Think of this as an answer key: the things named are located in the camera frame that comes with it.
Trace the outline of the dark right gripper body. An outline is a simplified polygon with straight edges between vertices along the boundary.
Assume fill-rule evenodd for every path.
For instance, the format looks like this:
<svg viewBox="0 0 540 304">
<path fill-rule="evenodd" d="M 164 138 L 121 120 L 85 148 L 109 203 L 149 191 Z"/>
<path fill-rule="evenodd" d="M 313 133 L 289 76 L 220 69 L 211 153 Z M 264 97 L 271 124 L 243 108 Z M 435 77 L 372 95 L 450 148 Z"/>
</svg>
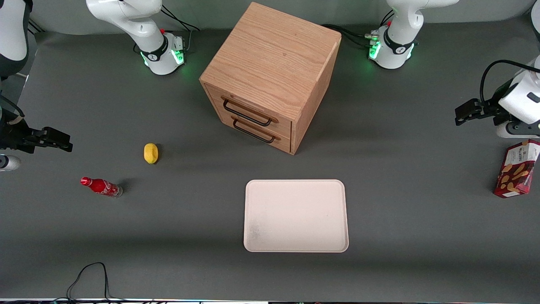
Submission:
<svg viewBox="0 0 540 304">
<path fill-rule="evenodd" d="M 31 135 L 31 128 L 22 115 L 1 115 L 0 122 L 1 150 L 11 149 L 30 152 L 31 146 L 26 139 Z"/>
</svg>

